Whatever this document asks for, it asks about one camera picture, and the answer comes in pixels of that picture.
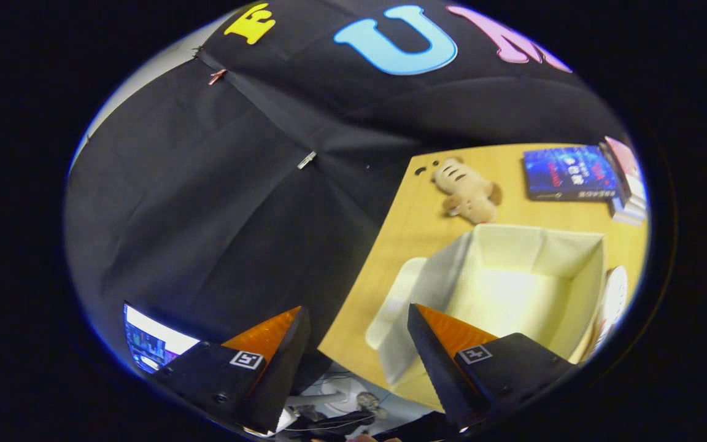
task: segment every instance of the desk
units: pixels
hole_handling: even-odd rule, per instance
[[[625,266],[628,302],[631,302],[648,241],[648,221],[635,227],[612,221],[608,204],[584,201],[530,201],[522,153],[569,144],[493,145],[430,153],[411,159],[384,226],[336,319],[318,346],[325,355],[357,376],[389,389],[378,352],[365,342],[365,332],[384,302],[405,261],[429,257],[474,225],[461,216],[449,217],[441,202],[446,194],[430,181],[437,168],[453,156],[503,189],[495,223],[545,227],[556,230],[599,232],[605,235],[606,268]],[[419,168],[427,168],[420,174]],[[395,394],[442,411],[421,362],[403,376]]]

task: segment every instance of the white box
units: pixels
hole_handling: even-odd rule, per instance
[[[365,338],[395,392],[404,381],[415,388],[423,372],[407,328],[412,303],[499,338],[523,333],[577,363],[600,305],[604,257],[602,234],[477,225],[425,262],[403,266]]]

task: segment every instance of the stuffed animal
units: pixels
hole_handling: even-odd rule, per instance
[[[474,224],[495,220],[502,199],[500,186],[464,165],[462,158],[444,160],[433,172],[433,182],[449,194],[443,207],[450,216],[462,215]]]

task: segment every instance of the letter u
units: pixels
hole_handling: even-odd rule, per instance
[[[407,53],[395,46],[377,29],[378,22],[364,19],[351,23],[334,35],[339,44],[349,44],[382,72],[394,76],[414,76],[443,68],[457,56],[457,44],[441,28],[422,14],[416,5],[395,6],[384,12],[411,25],[430,42],[423,52]]]

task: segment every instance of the foam letter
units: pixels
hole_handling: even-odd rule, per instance
[[[376,30],[373,19],[359,20],[341,29],[334,41],[347,43],[382,72],[394,76],[414,76],[442,68],[457,56],[457,44],[441,28],[422,14],[420,6],[404,5],[384,12],[388,18],[399,18],[411,25],[430,42],[423,52],[407,53],[395,47],[384,34]]]
[[[471,20],[483,33],[487,34],[487,36],[498,45],[498,56],[503,61],[508,61],[509,63],[527,63],[528,56],[530,56],[530,58],[541,63],[542,56],[544,55],[547,64],[553,68],[564,72],[572,72],[568,66],[563,64],[558,58],[552,56],[547,50],[540,47],[535,42],[528,40],[526,37],[521,36],[521,34],[503,26],[501,23],[468,8],[446,6],[446,9],[452,12],[452,14],[457,14]],[[523,52],[514,48],[510,42],[516,45],[516,47],[521,48]]]
[[[225,35],[227,36],[230,33],[239,34],[247,37],[247,44],[255,44],[277,23],[275,20],[261,21],[272,17],[272,12],[261,11],[268,5],[269,3],[261,3],[250,8],[246,14],[236,19],[232,25],[228,26],[228,29],[225,29]]]

